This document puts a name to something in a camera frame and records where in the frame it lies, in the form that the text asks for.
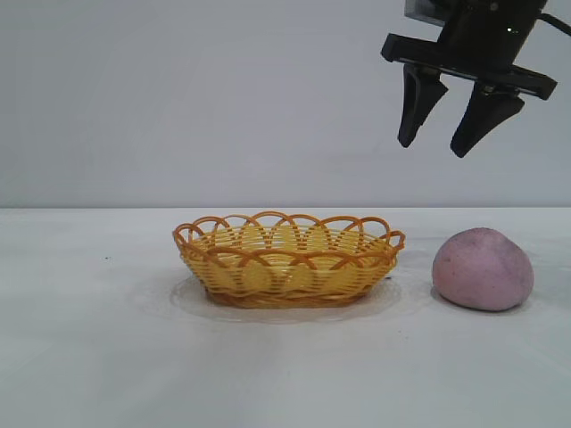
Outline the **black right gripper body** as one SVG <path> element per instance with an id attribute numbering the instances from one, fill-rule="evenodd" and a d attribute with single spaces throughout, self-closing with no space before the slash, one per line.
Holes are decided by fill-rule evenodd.
<path id="1" fill-rule="evenodd" d="M 544 1 L 455 1 L 435 41 L 389 34 L 381 56 L 440 76 L 550 98 L 557 82 L 515 64 Z"/>

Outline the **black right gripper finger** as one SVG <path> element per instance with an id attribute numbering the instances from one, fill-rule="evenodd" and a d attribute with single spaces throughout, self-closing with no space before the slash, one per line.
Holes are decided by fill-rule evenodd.
<path id="1" fill-rule="evenodd" d="M 419 128 L 447 93 L 447 86 L 441 81 L 441 72 L 420 65 L 403 66 L 403 105 L 398 141 L 408 148 Z"/>
<path id="2" fill-rule="evenodd" d="M 477 81 L 451 140 L 454 154 L 465 157 L 492 130 L 519 114 L 525 105 L 519 94 L 515 88 Z"/>

